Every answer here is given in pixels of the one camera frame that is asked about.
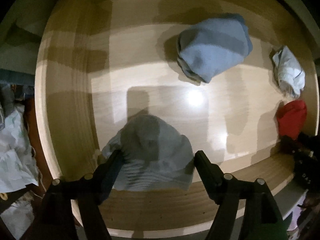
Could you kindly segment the light wooden drawer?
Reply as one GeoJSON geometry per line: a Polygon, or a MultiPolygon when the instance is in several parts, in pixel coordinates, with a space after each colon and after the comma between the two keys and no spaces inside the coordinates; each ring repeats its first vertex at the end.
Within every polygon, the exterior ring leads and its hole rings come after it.
{"type": "Polygon", "coordinates": [[[288,102],[273,79],[271,54],[286,45],[306,72],[303,131],[316,135],[319,91],[304,25],[280,0],[59,0],[37,57],[36,117],[54,178],[95,170],[107,142],[137,114],[174,126],[210,161],[241,180],[264,178],[273,194],[292,179],[279,154],[275,114],[288,102]],[[189,25],[238,13],[253,50],[208,84],[176,62],[189,25]]]}

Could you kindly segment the light blue folded cloth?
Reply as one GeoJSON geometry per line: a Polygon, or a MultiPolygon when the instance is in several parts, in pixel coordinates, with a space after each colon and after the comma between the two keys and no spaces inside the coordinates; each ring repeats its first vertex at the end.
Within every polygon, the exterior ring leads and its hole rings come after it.
{"type": "Polygon", "coordinates": [[[190,26],[177,38],[177,61],[193,80],[213,77],[244,61],[253,50],[248,27],[239,14],[223,14],[190,26]]]}

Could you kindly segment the grey striped rolled cloth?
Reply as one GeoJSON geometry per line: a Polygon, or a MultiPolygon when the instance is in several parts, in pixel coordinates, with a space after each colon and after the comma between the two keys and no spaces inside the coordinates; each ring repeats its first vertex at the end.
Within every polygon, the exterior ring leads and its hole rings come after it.
{"type": "Polygon", "coordinates": [[[293,52],[288,46],[282,46],[272,56],[272,61],[280,91],[294,99],[299,98],[305,87],[305,72],[293,52]]]}

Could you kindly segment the white crumpled plastic bag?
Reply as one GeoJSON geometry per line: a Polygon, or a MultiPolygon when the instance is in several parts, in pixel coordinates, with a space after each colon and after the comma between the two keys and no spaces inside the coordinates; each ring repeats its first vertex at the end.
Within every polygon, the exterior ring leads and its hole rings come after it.
{"type": "MultiPolygon", "coordinates": [[[[39,184],[39,172],[23,120],[24,106],[15,105],[1,130],[1,193],[25,190],[39,184]]],[[[20,239],[34,220],[33,200],[26,192],[2,212],[1,218],[15,239],[20,239]]]]}

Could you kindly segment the red folded underwear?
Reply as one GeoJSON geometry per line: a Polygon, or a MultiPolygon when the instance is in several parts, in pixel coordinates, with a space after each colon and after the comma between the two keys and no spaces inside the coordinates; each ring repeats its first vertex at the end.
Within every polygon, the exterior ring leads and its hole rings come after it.
{"type": "Polygon", "coordinates": [[[296,140],[305,124],[306,116],[304,100],[291,101],[281,106],[276,113],[279,136],[296,140]]]}

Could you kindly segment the grey ribbed sock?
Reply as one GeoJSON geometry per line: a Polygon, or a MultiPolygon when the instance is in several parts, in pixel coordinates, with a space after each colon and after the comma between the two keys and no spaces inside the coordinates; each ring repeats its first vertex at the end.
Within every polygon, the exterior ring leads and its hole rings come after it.
{"type": "Polygon", "coordinates": [[[154,115],[137,115],[101,150],[98,162],[121,150],[125,160],[116,178],[118,191],[188,190],[193,181],[189,139],[154,115]]]}

